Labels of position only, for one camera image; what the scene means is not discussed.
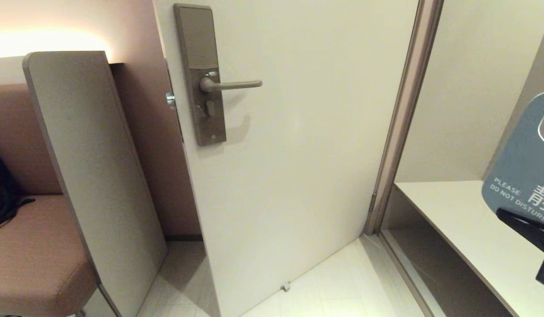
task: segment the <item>sofa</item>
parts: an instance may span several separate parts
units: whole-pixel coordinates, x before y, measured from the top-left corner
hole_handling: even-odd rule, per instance
[[[0,314],[79,313],[98,278],[62,194],[26,85],[0,85],[0,157],[34,203],[0,227]]]

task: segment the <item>floor tile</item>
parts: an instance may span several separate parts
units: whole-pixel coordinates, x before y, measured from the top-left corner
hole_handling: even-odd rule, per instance
[[[344,249],[331,255],[315,269],[321,299],[360,299]]]
[[[194,317],[197,306],[194,304],[158,306],[153,317]]]
[[[169,255],[159,273],[163,289],[158,305],[197,304],[208,270],[202,243],[169,243]]]
[[[361,299],[324,299],[324,317],[369,317]]]
[[[242,317],[417,317],[420,309],[377,237],[362,237]],[[220,317],[203,243],[169,243],[138,317]]]
[[[321,295],[316,269],[311,269],[293,283],[289,291],[280,291],[282,317],[322,317]]]
[[[220,317],[215,286],[210,273],[206,275],[204,280],[196,317]]]
[[[241,317],[282,317],[280,309],[281,292],[283,291],[277,291]]]

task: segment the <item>door lock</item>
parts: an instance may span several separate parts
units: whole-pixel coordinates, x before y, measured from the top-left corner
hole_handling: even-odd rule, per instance
[[[260,87],[262,81],[221,83],[210,7],[175,4],[174,13],[198,146],[225,142],[221,91]]]

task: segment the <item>bag strap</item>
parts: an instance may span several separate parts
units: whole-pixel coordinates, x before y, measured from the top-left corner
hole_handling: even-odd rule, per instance
[[[6,223],[7,221],[12,220],[12,218],[16,217],[16,214],[18,213],[18,209],[22,207],[23,205],[26,205],[28,203],[33,203],[35,199],[24,199],[21,203],[10,206],[9,204],[4,206],[4,208],[10,208],[10,210],[7,210],[6,212],[1,211],[0,212],[0,226],[3,223]]]

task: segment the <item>beige wall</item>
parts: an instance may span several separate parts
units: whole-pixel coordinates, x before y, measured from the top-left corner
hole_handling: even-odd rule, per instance
[[[23,61],[23,56],[0,58],[0,85],[26,84]]]
[[[540,44],[540,48],[538,49],[536,57],[534,58],[534,63],[532,63],[532,68],[530,69],[526,83],[524,83],[524,87],[520,93],[517,105],[515,106],[505,132],[499,141],[497,151],[489,163],[489,167],[485,173],[486,175],[491,171],[491,168],[493,168],[493,165],[499,158],[499,155],[503,152],[511,133],[517,126],[520,116],[522,116],[524,113],[527,104],[540,92],[544,92],[544,37],[542,38],[542,43]],[[542,124],[541,128],[542,135],[544,135],[544,124]]]
[[[151,0],[0,1],[0,57],[105,50],[165,235],[199,234],[198,217]]]
[[[481,179],[544,34],[544,0],[446,0],[397,182]]]

